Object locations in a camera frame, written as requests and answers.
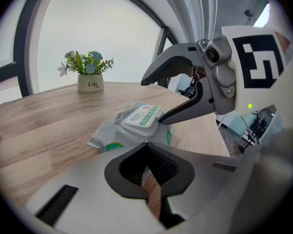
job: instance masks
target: wood grain surface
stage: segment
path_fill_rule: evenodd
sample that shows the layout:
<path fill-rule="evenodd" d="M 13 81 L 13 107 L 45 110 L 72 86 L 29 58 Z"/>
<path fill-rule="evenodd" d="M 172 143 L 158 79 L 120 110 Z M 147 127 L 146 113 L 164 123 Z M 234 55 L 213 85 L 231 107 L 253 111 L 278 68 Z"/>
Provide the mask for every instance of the wood grain surface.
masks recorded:
<path fill-rule="evenodd" d="M 77 161 L 100 152 L 86 146 L 99 125 L 136 101 L 164 110 L 187 98 L 158 85 L 105 83 L 79 94 L 67 86 L 0 105 L 0 189 L 23 204 L 40 186 Z M 171 146 L 229 156 L 215 114 L 173 125 Z"/>

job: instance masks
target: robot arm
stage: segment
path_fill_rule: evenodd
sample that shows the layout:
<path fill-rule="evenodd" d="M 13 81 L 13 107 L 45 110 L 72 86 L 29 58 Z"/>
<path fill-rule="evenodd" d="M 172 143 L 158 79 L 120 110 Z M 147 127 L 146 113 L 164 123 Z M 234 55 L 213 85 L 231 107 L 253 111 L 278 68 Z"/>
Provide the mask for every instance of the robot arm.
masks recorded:
<path fill-rule="evenodd" d="M 174 124 L 234 109 L 244 115 L 274 104 L 274 84 L 284 70 L 274 32 L 251 26 L 228 26 L 222 31 L 213 40 L 173 45 L 149 66 L 141 85 L 178 74 L 191 77 L 197 67 L 204 67 L 207 74 L 197 82 L 195 96 L 168 111 L 159 122 Z"/>

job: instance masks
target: black slot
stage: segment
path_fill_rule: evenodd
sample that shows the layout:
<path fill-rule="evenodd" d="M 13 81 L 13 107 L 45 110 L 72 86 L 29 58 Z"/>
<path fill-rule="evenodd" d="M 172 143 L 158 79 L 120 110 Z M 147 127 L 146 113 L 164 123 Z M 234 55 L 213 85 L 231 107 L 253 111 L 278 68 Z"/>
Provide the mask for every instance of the black slot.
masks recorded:
<path fill-rule="evenodd" d="M 36 217 L 42 222 L 53 226 L 77 191 L 77 187 L 64 185 L 36 214 Z"/>
<path fill-rule="evenodd" d="M 234 166 L 234 165 L 229 165 L 229 164 L 225 164 L 225 163 L 221 163 L 221 162 L 213 163 L 212 167 L 216 167 L 216 168 L 223 169 L 223 170 L 230 171 L 230 172 L 234 172 L 236 169 L 236 166 Z"/>

